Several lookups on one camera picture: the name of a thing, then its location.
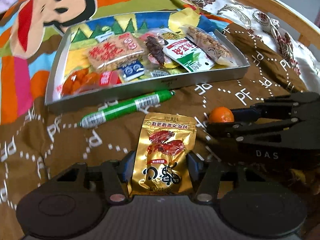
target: colorful blanket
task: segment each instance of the colorful blanket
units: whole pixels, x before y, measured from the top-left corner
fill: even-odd
[[[142,121],[148,112],[194,117],[198,123],[194,151],[203,158],[237,163],[247,161],[246,156],[205,133],[210,110],[216,106],[249,106],[270,96],[306,90],[279,54],[243,27],[211,15],[210,20],[222,21],[217,27],[251,63],[243,79],[181,88],[169,101],[89,130],[78,127],[77,122],[99,106],[59,116],[44,107],[52,61],[69,26],[114,14],[179,11],[188,7],[200,12],[186,0],[19,0],[7,11],[0,21],[1,240],[23,236],[15,210],[25,194],[73,163],[86,161],[90,166],[99,165],[108,159],[122,159],[128,151],[136,149]],[[137,19],[130,19],[122,29],[143,25]],[[104,107],[117,103],[107,102]]]

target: red snack package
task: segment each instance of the red snack package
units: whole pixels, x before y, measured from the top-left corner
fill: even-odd
[[[68,76],[62,86],[61,96],[75,95],[104,86],[120,84],[118,71],[106,71],[101,74],[81,69]]]

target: blue wrapper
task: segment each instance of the blue wrapper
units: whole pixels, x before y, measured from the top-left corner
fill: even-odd
[[[125,82],[135,79],[144,74],[144,66],[138,60],[122,65],[119,70],[122,72],[122,79]]]

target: dried meat picture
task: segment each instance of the dried meat picture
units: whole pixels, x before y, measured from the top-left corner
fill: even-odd
[[[149,140],[152,143],[149,145],[147,151],[148,154],[152,152],[159,151],[165,155],[178,155],[183,150],[185,150],[185,146],[183,141],[181,140],[173,140],[170,142],[166,142],[170,138],[174,136],[174,132],[162,130],[159,132],[155,132],[149,136]]]

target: barcode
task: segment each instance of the barcode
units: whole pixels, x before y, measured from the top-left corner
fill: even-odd
[[[190,65],[189,68],[191,68],[191,70],[193,71],[197,71],[199,68],[201,68],[201,64],[199,62],[195,62],[192,65]]]
[[[134,101],[136,103],[137,109],[145,108],[147,106],[153,106],[160,103],[159,96],[157,94],[147,96],[145,98],[139,98]]]
[[[93,128],[98,126],[106,121],[106,117],[102,111],[89,114],[88,116],[84,117],[81,122],[80,126],[83,128]]]

